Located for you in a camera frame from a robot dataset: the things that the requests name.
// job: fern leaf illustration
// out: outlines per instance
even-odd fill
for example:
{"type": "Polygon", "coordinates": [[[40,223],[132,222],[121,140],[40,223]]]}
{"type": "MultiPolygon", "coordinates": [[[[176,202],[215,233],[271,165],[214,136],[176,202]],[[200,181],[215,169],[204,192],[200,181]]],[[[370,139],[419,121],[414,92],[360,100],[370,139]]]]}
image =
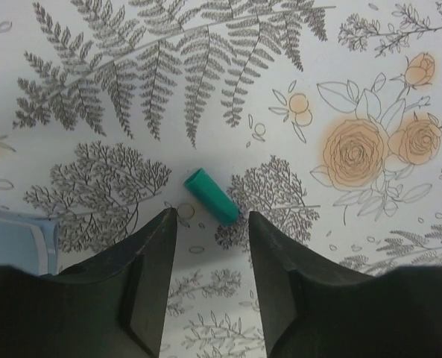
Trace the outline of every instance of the fern leaf illustration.
{"type": "Polygon", "coordinates": [[[77,124],[77,115],[73,110],[72,99],[69,95],[60,92],[56,96],[51,97],[48,101],[54,117],[62,126],[68,130],[73,131],[77,124]]]}
{"type": "Polygon", "coordinates": [[[245,100],[242,98],[248,91],[244,86],[254,83],[260,73],[255,69],[268,69],[268,62],[274,58],[269,54],[281,54],[279,43],[279,31],[270,22],[261,21],[258,16],[253,19],[241,20],[234,23],[227,23],[231,30],[229,35],[233,37],[230,42],[236,49],[237,58],[232,62],[237,69],[227,71],[235,79],[226,79],[225,83],[229,89],[223,89],[222,93],[228,97],[227,101],[221,101],[227,108],[224,113],[226,122],[231,127],[239,125],[241,119],[242,105],[245,100]]]}
{"type": "Polygon", "coordinates": [[[71,75],[85,75],[92,69],[86,56],[93,41],[83,42],[83,32],[80,32],[71,42],[72,34],[69,28],[62,31],[60,23],[54,23],[50,14],[40,3],[34,3],[34,11],[40,29],[47,35],[47,40],[54,46],[58,57],[62,60],[63,68],[71,75]]]}
{"type": "Polygon", "coordinates": [[[129,4],[141,7],[138,16],[145,20],[148,32],[157,36],[179,34],[184,25],[201,10],[200,7],[184,10],[186,0],[174,0],[166,7],[166,0],[131,0],[129,4]]]}
{"type": "Polygon", "coordinates": [[[124,5],[113,11],[110,0],[71,0],[83,19],[94,31],[97,47],[103,54],[118,57],[132,52],[139,44],[146,29],[137,19],[125,20],[124,5]]]}
{"type": "Polygon", "coordinates": [[[275,24],[280,33],[280,43],[288,59],[300,71],[303,71],[302,60],[300,59],[300,31],[302,30],[302,15],[294,11],[280,13],[269,18],[275,24]]]}
{"type": "Polygon", "coordinates": [[[143,100],[141,107],[150,133],[158,140],[162,114],[165,112],[164,105],[173,95],[171,88],[177,86],[171,76],[181,74],[178,68],[182,64],[181,60],[171,54],[176,50],[171,43],[160,40],[136,57],[141,61],[138,67],[141,72],[139,78],[144,81],[140,86],[140,97],[143,100]]]}
{"type": "Polygon", "coordinates": [[[115,106],[116,117],[123,131],[128,137],[133,138],[130,128],[130,106],[134,97],[136,86],[132,83],[138,76],[133,71],[136,68],[133,60],[121,60],[110,63],[98,70],[95,75],[96,84],[101,85],[103,91],[108,91],[111,102],[115,106]]]}
{"type": "Polygon", "coordinates": [[[201,17],[216,22],[234,20],[250,9],[248,0],[211,0],[201,6],[201,17]]]}
{"type": "Polygon", "coordinates": [[[80,79],[68,91],[68,96],[72,98],[72,106],[76,112],[91,129],[97,134],[106,136],[101,126],[101,117],[104,108],[100,105],[101,100],[97,97],[100,89],[95,86],[92,79],[80,79]]]}
{"type": "Polygon", "coordinates": [[[218,34],[214,34],[208,26],[187,34],[178,46],[181,54],[187,55],[184,60],[186,67],[186,133],[193,147],[196,146],[196,133],[199,119],[210,92],[215,87],[213,81],[221,79],[219,74],[225,73],[222,63],[231,64],[231,56],[236,57],[233,46],[218,34]]]}
{"type": "Polygon", "coordinates": [[[284,1],[281,6],[299,13],[314,35],[320,41],[326,41],[325,9],[314,7],[314,3],[314,0],[288,0],[284,1]]]}

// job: floral wallpaper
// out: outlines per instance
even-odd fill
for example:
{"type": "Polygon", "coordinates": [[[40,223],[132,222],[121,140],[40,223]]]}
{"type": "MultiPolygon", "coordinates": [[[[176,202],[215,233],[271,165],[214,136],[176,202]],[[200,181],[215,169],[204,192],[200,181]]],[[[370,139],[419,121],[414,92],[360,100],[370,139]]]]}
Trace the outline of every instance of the floral wallpaper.
{"type": "Polygon", "coordinates": [[[369,1],[0,0],[0,212],[58,220],[61,269],[175,207],[162,358],[265,357],[251,210],[367,274],[442,265],[442,0],[369,1]]]}

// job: rose illustration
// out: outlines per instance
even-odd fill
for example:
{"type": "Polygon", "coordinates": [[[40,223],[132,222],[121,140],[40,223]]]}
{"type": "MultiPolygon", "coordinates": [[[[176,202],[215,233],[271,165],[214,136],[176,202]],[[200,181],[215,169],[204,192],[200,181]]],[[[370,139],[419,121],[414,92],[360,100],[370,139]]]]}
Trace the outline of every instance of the rose illustration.
{"type": "Polygon", "coordinates": [[[388,140],[390,150],[405,163],[419,166],[436,156],[441,145],[442,132],[437,119],[426,115],[419,119],[416,113],[403,120],[401,127],[388,140]]]}
{"type": "Polygon", "coordinates": [[[409,86],[424,86],[429,84],[435,73],[435,59],[425,52],[417,55],[409,64],[405,72],[405,81],[409,86]]]}
{"type": "Polygon", "coordinates": [[[365,119],[341,123],[329,136],[323,151],[328,176],[336,189],[363,187],[374,180],[388,156],[385,129],[365,119]]]}

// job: light blue object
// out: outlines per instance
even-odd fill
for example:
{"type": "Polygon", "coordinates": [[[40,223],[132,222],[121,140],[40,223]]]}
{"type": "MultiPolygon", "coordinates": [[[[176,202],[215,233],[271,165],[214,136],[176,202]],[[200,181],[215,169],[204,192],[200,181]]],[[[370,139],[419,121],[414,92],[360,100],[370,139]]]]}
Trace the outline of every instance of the light blue object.
{"type": "Polygon", "coordinates": [[[191,175],[184,186],[222,225],[231,225],[239,217],[238,207],[204,169],[201,168],[191,175]]]}
{"type": "Polygon", "coordinates": [[[0,212],[0,265],[31,274],[57,273],[58,223],[0,212]]]}

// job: green plastic cap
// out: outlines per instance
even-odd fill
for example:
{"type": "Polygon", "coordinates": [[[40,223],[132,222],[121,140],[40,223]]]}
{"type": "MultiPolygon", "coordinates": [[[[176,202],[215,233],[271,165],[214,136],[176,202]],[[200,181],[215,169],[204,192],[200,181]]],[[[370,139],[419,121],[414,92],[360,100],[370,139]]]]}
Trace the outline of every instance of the green plastic cap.
{"type": "Polygon", "coordinates": [[[239,217],[238,207],[204,169],[201,168],[191,175],[184,186],[222,225],[231,225],[239,217]]]}

